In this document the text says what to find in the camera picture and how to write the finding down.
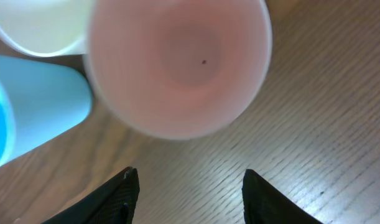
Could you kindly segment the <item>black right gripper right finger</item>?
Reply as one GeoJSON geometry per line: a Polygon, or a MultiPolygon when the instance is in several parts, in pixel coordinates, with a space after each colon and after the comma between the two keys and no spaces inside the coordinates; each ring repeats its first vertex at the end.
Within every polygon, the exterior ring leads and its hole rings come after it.
{"type": "Polygon", "coordinates": [[[245,171],[242,195],[246,224],[321,224],[254,170],[245,171]]]}

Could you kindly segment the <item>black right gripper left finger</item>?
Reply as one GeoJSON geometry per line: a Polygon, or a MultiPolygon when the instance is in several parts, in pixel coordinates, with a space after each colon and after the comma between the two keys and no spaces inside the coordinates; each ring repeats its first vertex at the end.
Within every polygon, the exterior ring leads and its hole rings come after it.
{"type": "Polygon", "coordinates": [[[132,224],[139,192],[137,169],[127,167],[43,224],[132,224]]]}

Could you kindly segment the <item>light blue cup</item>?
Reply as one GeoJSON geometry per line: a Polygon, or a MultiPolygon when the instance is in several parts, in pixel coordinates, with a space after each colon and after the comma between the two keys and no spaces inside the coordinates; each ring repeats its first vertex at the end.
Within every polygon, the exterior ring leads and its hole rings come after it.
{"type": "Polygon", "coordinates": [[[76,70],[0,55],[0,167],[78,125],[92,106],[76,70]]]}

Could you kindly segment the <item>pink cup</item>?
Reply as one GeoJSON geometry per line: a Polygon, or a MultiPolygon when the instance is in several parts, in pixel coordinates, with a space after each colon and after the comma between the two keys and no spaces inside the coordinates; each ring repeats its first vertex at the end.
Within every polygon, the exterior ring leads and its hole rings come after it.
{"type": "Polygon", "coordinates": [[[272,55],[262,0],[102,0],[83,61],[103,103],[134,129],[198,138],[252,103],[272,55]]]}

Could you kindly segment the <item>cream cup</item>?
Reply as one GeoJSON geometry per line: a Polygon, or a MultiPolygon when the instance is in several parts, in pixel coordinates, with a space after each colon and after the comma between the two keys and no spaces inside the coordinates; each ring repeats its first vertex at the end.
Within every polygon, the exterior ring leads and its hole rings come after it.
{"type": "Polygon", "coordinates": [[[0,39],[33,57],[81,55],[95,0],[0,0],[0,39]]]}

